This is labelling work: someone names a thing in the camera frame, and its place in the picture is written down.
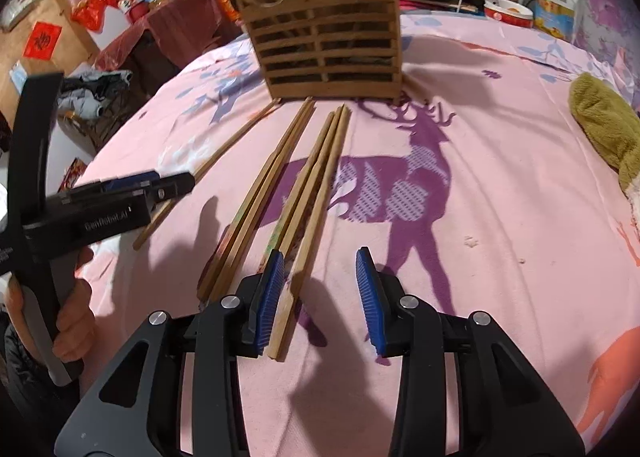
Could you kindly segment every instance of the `human hand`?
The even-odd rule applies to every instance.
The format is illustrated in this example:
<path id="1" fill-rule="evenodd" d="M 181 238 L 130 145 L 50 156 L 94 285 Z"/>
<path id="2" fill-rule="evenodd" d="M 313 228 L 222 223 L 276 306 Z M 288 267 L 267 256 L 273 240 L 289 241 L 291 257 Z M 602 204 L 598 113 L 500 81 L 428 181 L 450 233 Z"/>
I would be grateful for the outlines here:
<path id="1" fill-rule="evenodd" d="M 78 256 L 78 268 L 93 258 L 94 253 L 85 247 Z M 76 285 L 60 309 L 56 321 L 56 327 L 60 332 L 53 342 L 52 350 L 53 354 L 63 363 L 83 358 L 94 344 L 95 316 L 89 309 L 90 299 L 91 286 L 86 280 L 76 278 Z M 43 363 L 22 314 L 24 297 L 15 277 L 11 277 L 4 293 L 4 304 L 20 341 L 34 360 Z"/>

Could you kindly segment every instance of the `red bowl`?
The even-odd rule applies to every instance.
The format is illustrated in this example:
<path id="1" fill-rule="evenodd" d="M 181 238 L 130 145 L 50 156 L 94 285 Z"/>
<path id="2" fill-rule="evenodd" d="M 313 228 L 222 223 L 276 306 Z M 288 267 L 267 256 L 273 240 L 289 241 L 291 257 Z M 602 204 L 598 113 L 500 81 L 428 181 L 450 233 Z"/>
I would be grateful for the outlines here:
<path id="1" fill-rule="evenodd" d="M 512 26 L 533 27 L 533 12 L 510 0 L 484 0 L 484 14 L 493 20 Z"/>
<path id="2" fill-rule="evenodd" d="M 129 12 L 127 13 L 127 18 L 131 24 L 140 20 L 140 18 L 144 17 L 149 12 L 149 5 L 143 0 L 138 4 L 134 4 Z"/>

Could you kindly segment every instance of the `metal screw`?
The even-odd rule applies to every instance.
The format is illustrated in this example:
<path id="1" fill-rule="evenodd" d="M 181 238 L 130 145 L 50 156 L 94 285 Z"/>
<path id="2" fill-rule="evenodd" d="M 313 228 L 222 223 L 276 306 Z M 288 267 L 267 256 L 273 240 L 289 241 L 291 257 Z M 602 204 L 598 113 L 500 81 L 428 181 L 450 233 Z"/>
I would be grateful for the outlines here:
<path id="1" fill-rule="evenodd" d="M 473 319 L 478 325 L 489 325 L 491 323 L 491 317 L 484 311 L 476 311 Z"/>
<path id="2" fill-rule="evenodd" d="M 405 309 L 415 309 L 418 307 L 418 299 L 415 296 L 411 296 L 410 294 L 405 294 L 400 299 L 400 305 Z"/>
<path id="3" fill-rule="evenodd" d="M 164 322 L 166 322 L 166 313 L 164 311 L 156 311 L 149 316 L 151 325 L 162 325 Z"/>
<path id="4" fill-rule="evenodd" d="M 225 296 L 220 304 L 222 304 L 222 307 L 225 309 L 235 309 L 240 305 L 240 299 L 236 295 L 230 294 L 229 296 Z"/>

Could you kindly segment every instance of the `can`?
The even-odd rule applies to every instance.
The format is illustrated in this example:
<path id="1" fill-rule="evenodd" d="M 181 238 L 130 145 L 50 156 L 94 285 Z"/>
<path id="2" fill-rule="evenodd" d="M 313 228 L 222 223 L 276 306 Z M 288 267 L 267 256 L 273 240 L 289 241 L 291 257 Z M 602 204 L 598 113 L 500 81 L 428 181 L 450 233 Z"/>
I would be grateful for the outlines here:
<path id="1" fill-rule="evenodd" d="M 133 6 L 132 0 L 119 0 L 118 1 L 118 7 L 120 8 L 120 11 L 123 12 L 125 15 L 127 13 L 129 13 L 129 11 L 130 11 L 132 6 Z"/>

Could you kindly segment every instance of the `slatted wooden basket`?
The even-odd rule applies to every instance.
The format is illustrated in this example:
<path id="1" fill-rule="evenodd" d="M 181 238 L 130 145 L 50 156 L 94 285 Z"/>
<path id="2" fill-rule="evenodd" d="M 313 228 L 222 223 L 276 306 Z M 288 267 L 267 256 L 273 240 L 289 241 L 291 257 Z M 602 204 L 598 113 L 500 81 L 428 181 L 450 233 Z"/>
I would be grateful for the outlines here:
<path id="1" fill-rule="evenodd" d="M 398 0 L 239 0 L 274 98 L 401 92 Z"/>

